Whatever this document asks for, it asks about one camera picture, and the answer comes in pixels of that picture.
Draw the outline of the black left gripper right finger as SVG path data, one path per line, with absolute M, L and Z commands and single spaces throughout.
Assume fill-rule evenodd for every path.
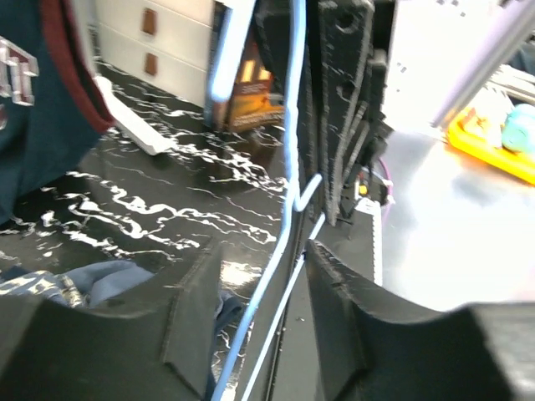
M 306 245 L 327 400 L 531 400 L 534 306 L 438 312 L 376 285 L 319 241 Z

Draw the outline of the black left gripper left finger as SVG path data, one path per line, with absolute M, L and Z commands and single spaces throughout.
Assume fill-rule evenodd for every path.
M 218 304 L 221 248 L 94 308 L 1 300 L 4 400 L 200 400 Z

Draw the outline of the grey-blue tank top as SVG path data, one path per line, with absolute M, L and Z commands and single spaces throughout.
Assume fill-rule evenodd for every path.
M 153 276 L 124 260 L 94 263 L 60 274 L 12 266 L 1 272 L 1 294 L 41 295 L 67 307 L 95 307 Z

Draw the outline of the light blue wire hanger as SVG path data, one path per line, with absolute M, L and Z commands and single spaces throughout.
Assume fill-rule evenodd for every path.
M 255 2 L 243 1 L 216 11 L 206 93 L 217 102 L 232 95 L 249 28 L 254 28 L 264 66 L 272 73 L 257 35 L 254 8 Z M 281 126 L 214 132 L 220 145 L 210 182 L 230 210 L 213 208 L 222 216 L 223 301 L 207 397 L 262 400 L 261 371 L 284 309 L 301 236 L 299 218 L 319 179 L 300 184 L 297 138 L 286 134 L 284 119 Z

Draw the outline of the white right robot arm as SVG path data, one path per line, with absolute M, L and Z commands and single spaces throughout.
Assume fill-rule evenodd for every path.
M 395 16 L 394 1 L 308 1 L 298 91 L 298 152 L 304 175 L 323 177 L 314 215 L 333 226 L 348 219 L 344 187 L 388 135 L 381 104 Z

